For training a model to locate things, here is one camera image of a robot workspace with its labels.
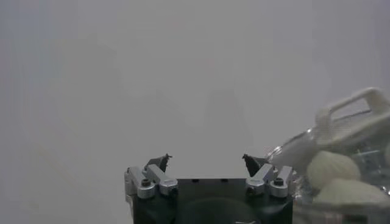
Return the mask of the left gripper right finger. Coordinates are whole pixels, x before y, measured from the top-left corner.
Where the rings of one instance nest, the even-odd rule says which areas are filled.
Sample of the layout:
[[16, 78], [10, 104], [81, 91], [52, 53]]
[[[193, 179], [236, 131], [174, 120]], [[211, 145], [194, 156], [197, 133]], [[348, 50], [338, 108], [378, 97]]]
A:
[[244, 154], [249, 177], [245, 179], [246, 194], [256, 197], [269, 194], [275, 198], [286, 198], [293, 190], [296, 171], [290, 166], [277, 167], [264, 158]]

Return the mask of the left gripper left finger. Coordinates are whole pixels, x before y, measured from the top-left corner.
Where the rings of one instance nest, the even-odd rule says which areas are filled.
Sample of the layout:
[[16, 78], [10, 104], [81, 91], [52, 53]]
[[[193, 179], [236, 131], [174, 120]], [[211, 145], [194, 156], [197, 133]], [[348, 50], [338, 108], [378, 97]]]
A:
[[171, 155], [150, 159], [141, 169], [137, 166], [128, 167], [124, 172], [124, 189], [127, 196], [136, 196], [147, 200], [157, 194], [174, 198], [179, 193], [179, 181], [166, 174]]

